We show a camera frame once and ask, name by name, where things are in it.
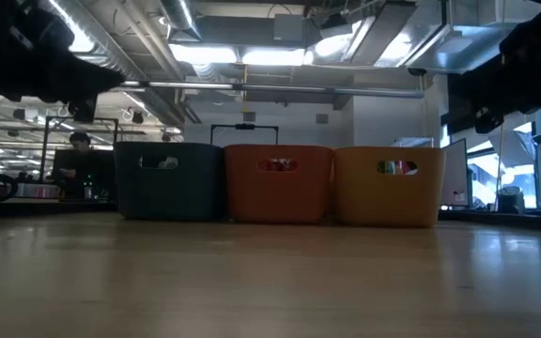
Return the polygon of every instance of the orange storage bin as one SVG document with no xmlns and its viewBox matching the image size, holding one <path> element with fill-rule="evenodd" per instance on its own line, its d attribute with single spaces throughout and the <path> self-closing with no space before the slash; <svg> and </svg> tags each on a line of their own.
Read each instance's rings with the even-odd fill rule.
<svg viewBox="0 0 541 338">
<path fill-rule="evenodd" d="M 231 217 L 252 223 L 318 223 L 327 211 L 333 151 L 322 146 L 227 146 Z"/>
<path fill-rule="evenodd" d="M 335 150 L 335 216 L 354 225 L 428 227 L 438 221 L 441 149 L 354 146 Z"/>
</svg>

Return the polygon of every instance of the ceiling beam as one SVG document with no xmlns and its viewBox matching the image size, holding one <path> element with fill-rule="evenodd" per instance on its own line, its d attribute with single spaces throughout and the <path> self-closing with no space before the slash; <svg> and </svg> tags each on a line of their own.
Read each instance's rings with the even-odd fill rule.
<svg viewBox="0 0 541 338">
<path fill-rule="evenodd" d="M 0 126 L 0 131 L 32 131 L 32 132 L 45 132 L 45 128 L 40 127 L 6 127 L 6 126 Z M 74 131 L 80 131 L 80 132 L 87 132 L 87 133 L 102 133 L 102 134 L 109 134 L 111 133 L 109 130 L 84 130 L 77 128 L 75 130 L 53 130 L 49 129 L 50 132 L 65 132 L 70 133 Z M 123 131 L 118 130 L 119 134 L 125 134 L 125 135 L 147 135 L 144 131 Z"/>
</svg>

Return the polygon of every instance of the whiteboard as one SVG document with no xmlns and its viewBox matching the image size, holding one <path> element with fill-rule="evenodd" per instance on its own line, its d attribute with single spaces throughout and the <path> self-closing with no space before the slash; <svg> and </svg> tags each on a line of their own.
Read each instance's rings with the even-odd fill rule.
<svg viewBox="0 0 541 338">
<path fill-rule="evenodd" d="M 444 148 L 446 168 L 441 186 L 441 205 L 470 207 L 472 192 L 467 174 L 467 141 L 460 140 Z"/>
</svg>

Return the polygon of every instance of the yellow storage bin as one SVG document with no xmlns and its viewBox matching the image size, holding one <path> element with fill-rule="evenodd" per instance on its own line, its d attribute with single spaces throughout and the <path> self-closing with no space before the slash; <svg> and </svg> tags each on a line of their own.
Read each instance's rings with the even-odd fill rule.
<svg viewBox="0 0 541 338">
<path fill-rule="evenodd" d="M 438 221 L 441 149 L 354 146 L 335 150 L 335 216 L 353 225 L 429 227 Z"/>
</svg>

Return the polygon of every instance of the person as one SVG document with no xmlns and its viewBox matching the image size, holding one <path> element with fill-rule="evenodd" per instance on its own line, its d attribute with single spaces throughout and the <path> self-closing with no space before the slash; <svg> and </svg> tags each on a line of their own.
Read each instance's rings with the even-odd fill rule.
<svg viewBox="0 0 541 338">
<path fill-rule="evenodd" d="M 65 164 L 66 167 L 60 169 L 66 198 L 85 199 L 90 198 L 88 195 L 91 193 L 101 196 L 106 191 L 108 199 L 114 199 L 114 159 L 110 165 L 107 156 L 92 150 L 91 138 L 84 132 L 74 132 L 70 143 L 75 154 Z"/>
<path fill-rule="evenodd" d="M 88 166 L 88 154 L 91 150 L 91 138 L 84 132 L 74 132 L 70 136 L 70 143 L 72 148 L 79 154 L 77 162 L 74 163 L 75 168 L 62 168 L 60 172 L 65 178 L 78 178 L 80 173 L 77 173 L 78 167 Z"/>
<path fill-rule="evenodd" d="M 97 170 L 96 164 L 90 155 L 91 138 L 84 132 L 74 132 L 69 139 L 72 149 L 76 150 L 76 157 L 67 168 L 61 168 L 60 174 L 64 178 L 64 192 L 66 198 L 84 199 L 85 182 Z"/>
</svg>

